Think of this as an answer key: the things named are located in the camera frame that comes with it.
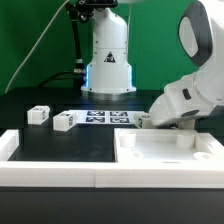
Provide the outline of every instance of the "small white block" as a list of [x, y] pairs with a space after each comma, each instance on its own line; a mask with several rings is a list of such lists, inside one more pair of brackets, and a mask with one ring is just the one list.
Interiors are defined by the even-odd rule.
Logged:
[[53, 129], [55, 131], [68, 131], [77, 124], [78, 113], [64, 111], [53, 118]]
[[140, 112], [133, 115], [135, 126], [143, 129], [155, 129], [148, 113]]
[[40, 125], [49, 118], [50, 108], [48, 106], [37, 105], [27, 111], [28, 124]]

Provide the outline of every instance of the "black and white pattern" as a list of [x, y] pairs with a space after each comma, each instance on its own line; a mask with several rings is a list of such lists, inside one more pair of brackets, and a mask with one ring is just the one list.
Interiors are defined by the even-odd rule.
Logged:
[[126, 111], [110, 111], [111, 117], [127, 117], [128, 113]]
[[105, 116], [105, 111], [89, 110], [89, 111], [87, 111], [87, 116]]
[[110, 118], [111, 123], [116, 123], [116, 124], [127, 124], [130, 123], [128, 118], [125, 117], [111, 117]]
[[86, 117], [86, 122], [105, 123], [105, 117]]
[[60, 116], [62, 116], [62, 117], [68, 117], [68, 116], [70, 116], [70, 114], [63, 113], [63, 114], [60, 114]]

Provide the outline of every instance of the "white box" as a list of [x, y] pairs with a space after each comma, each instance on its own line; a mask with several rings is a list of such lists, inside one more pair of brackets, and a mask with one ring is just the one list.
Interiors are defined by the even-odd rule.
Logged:
[[28, 124], [40, 125], [49, 118], [50, 108], [37, 105], [27, 112]]
[[53, 129], [55, 131], [68, 131], [77, 124], [78, 113], [73, 111], [63, 111], [54, 116]]

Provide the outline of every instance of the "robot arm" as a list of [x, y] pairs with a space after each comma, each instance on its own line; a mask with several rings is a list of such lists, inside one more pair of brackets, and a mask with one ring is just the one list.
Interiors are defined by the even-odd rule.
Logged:
[[149, 110], [154, 126], [206, 117], [224, 106], [224, 1], [194, 1], [181, 18], [179, 40], [199, 69], [165, 87]]

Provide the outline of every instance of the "green wall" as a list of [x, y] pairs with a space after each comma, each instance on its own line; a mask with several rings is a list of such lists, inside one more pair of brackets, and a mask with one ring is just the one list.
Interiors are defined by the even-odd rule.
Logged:
[[[167, 83], [196, 70], [177, 37], [180, 17], [191, 1], [146, 0], [132, 6], [129, 63], [133, 65], [138, 89], [163, 89]], [[0, 94], [62, 3], [62, 0], [0, 1]], [[129, 5], [121, 4], [114, 11], [127, 20]], [[79, 28], [83, 57], [88, 63], [92, 54], [91, 22], [80, 24]], [[72, 30], [63, 10], [12, 88], [36, 86], [74, 65]]]

